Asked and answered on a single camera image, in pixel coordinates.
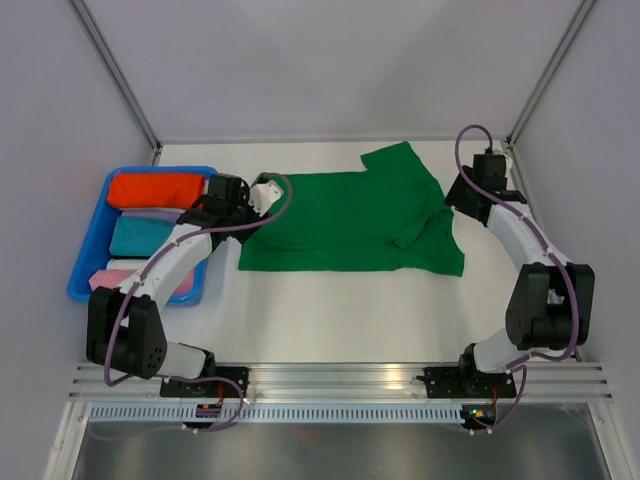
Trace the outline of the green t-shirt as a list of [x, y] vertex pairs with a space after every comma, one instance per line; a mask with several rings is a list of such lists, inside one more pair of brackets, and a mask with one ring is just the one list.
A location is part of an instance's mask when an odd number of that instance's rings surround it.
[[363, 170], [277, 179], [282, 215], [242, 246], [238, 268], [378, 272], [415, 268], [460, 277], [465, 256], [438, 180], [407, 142], [362, 155]]

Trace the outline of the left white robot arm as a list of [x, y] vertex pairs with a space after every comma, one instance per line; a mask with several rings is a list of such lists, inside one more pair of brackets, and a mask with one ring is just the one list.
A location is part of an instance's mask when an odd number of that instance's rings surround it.
[[169, 341], [161, 313], [190, 271], [226, 239], [248, 239], [262, 218], [250, 204], [245, 180], [216, 174], [140, 269], [113, 288], [93, 291], [86, 357], [102, 366], [107, 386], [131, 378], [162, 378], [183, 383], [198, 396], [216, 389], [214, 354]]

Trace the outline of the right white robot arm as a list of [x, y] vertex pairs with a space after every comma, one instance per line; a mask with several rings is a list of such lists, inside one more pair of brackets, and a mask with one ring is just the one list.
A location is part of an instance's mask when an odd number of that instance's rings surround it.
[[504, 327], [459, 357], [456, 381], [469, 395], [487, 389], [493, 375], [511, 373], [532, 358], [564, 360], [589, 333], [593, 269], [552, 245], [526, 198], [508, 189], [506, 173], [505, 157], [486, 150], [460, 169], [445, 198], [499, 240], [518, 273]]

